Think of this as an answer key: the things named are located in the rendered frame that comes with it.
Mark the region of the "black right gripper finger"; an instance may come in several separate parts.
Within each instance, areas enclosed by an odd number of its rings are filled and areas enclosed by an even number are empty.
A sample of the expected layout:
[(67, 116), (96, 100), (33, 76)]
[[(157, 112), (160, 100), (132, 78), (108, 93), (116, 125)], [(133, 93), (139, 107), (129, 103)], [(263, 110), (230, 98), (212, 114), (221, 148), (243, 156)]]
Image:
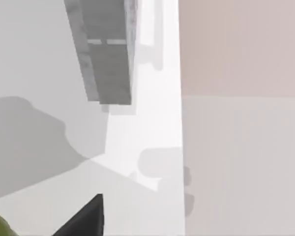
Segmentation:
[(104, 224), (104, 198), (97, 194), (52, 236), (103, 236)]

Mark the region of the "grey cabinet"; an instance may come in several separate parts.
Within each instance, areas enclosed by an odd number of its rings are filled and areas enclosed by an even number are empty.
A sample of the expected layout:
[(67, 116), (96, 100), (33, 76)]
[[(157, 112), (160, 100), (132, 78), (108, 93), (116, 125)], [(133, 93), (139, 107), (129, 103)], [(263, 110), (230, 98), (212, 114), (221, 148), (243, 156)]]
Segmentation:
[(138, 0), (64, 0), (88, 101), (131, 105)]

